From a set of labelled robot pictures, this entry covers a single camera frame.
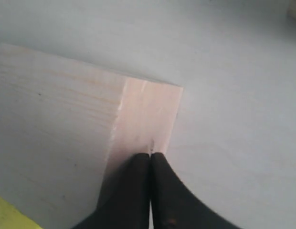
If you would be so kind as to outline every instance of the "plywood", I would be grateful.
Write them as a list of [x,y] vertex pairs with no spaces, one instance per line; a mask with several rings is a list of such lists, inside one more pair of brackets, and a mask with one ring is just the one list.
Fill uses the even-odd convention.
[[166,151],[181,93],[1,44],[0,195],[43,228],[71,227],[104,176],[136,152]]
[[296,19],[296,0],[291,0],[287,13]]

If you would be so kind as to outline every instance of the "yellow edge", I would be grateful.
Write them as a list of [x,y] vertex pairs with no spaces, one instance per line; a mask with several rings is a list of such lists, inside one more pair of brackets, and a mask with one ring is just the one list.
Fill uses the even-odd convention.
[[0,229],[42,229],[0,197]]

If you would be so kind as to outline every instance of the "wooden board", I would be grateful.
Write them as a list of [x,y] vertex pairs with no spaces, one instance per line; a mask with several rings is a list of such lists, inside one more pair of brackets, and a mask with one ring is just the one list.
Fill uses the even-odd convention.
[[296,19],[296,0],[291,0],[287,14]]
[[70,228],[104,176],[136,152],[166,151],[181,93],[1,44],[0,195],[43,228]]

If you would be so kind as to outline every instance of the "white tabletop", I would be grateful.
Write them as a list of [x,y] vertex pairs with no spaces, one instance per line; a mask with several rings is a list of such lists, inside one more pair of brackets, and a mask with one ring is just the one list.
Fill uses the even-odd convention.
[[287,6],[0,0],[0,42],[183,86],[167,152],[177,174],[240,227],[294,229],[296,24]]

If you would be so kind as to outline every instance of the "yellow object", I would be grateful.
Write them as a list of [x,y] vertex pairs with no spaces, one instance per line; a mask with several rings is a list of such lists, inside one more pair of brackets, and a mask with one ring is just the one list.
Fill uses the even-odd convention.
[[0,229],[42,229],[0,197]]

